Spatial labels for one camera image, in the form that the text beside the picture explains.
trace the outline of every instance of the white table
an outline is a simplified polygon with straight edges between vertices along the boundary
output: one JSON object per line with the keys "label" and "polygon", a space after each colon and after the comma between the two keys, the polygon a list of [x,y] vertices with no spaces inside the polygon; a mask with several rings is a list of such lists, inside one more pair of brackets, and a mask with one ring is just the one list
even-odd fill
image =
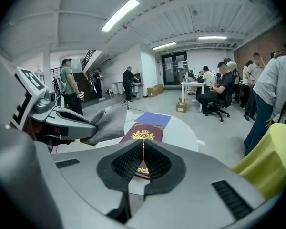
{"label": "white table", "polygon": [[181,82],[182,86],[182,102],[184,103],[184,94],[187,94],[188,86],[200,86],[201,87],[201,94],[204,93],[204,86],[205,83],[198,83],[198,82]]}
{"label": "white table", "polygon": [[[129,121],[125,122],[125,126],[124,126],[125,134],[134,125],[135,123],[134,120],[140,117],[142,114],[133,114],[131,111],[127,112],[126,120],[129,120]],[[121,139],[122,137],[109,140],[109,141],[104,141],[104,142],[98,143],[95,147],[101,148],[105,146],[114,145],[114,144],[119,143]],[[197,142],[195,133],[186,123],[184,123],[182,120],[176,117],[173,117],[173,116],[171,116],[169,123],[167,124],[167,126],[165,127],[163,131],[162,142],[198,152],[198,142]],[[134,176],[128,185],[129,193],[137,194],[137,195],[144,195],[144,187],[148,183],[149,183],[148,180]]]}

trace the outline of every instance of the gray hoodie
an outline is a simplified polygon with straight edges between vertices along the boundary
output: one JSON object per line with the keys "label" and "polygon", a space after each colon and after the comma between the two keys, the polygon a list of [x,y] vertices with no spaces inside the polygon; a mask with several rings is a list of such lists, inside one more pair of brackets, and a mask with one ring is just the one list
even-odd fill
{"label": "gray hoodie", "polygon": [[282,111],[286,101],[286,55],[269,61],[253,90],[267,104],[273,106],[271,118]]}

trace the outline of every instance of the office chair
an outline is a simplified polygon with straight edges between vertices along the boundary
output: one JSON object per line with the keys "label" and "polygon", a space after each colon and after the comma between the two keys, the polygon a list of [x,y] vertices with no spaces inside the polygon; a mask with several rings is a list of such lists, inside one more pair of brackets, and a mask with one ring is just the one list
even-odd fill
{"label": "office chair", "polygon": [[220,117],[220,122],[223,122],[223,117],[222,114],[226,114],[227,117],[230,117],[230,114],[224,110],[222,110],[221,108],[227,108],[229,106],[231,106],[232,104],[232,93],[233,93],[233,85],[234,85],[234,81],[235,81],[236,76],[233,76],[233,80],[231,81],[229,87],[227,88],[227,93],[225,95],[225,99],[219,99],[218,97],[216,98],[215,103],[212,104],[212,110],[208,113],[205,114],[205,116],[208,116],[210,113],[212,112],[216,112],[219,117]]}

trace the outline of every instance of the glass door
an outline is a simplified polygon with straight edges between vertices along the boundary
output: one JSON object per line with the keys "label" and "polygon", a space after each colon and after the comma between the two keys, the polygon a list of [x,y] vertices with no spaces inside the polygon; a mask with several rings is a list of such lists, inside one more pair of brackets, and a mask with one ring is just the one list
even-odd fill
{"label": "glass door", "polygon": [[180,85],[187,72],[186,52],[162,56],[164,85]]}

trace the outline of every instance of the passport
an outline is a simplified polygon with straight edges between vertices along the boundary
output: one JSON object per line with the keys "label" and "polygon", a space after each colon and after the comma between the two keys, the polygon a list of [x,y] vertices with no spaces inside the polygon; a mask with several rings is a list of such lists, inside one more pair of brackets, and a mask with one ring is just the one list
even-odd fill
{"label": "passport", "polygon": [[[128,140],[151,140],[151,141],[162,141],[163,137],[163,126],[159,125],[145,125],[141,123],[135,123],[129,132],[123,137],[120,143],[128,141]],[[144,152],[143,152],[143,160],[135,173],[136,176],[149,179],[149,172],[146,163],[144,162]]]}

